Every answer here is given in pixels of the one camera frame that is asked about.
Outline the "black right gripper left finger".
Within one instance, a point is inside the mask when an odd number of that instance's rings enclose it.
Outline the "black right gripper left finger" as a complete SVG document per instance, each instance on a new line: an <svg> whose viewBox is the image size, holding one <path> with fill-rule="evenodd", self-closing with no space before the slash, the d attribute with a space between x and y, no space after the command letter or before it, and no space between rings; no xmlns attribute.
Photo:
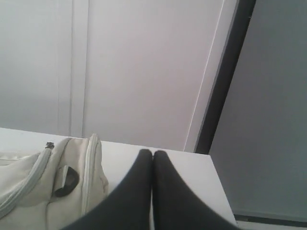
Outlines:
<svg viewBox="0 0 307 230"><path fill-rule="evenodd" d="M99 205L66 230L148 230L153 155L141 149L118 186Z"/></svg>

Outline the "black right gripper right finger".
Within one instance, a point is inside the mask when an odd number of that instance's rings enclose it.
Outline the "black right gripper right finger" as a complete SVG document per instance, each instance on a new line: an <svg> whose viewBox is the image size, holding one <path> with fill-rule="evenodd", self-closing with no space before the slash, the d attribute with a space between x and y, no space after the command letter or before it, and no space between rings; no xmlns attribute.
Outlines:
<svg viewBox="0 0 307 230"><path fill-rule="evenodd" d="M156 230L238 230L188 187L163 150L153 156L153 221Z"/></svg>

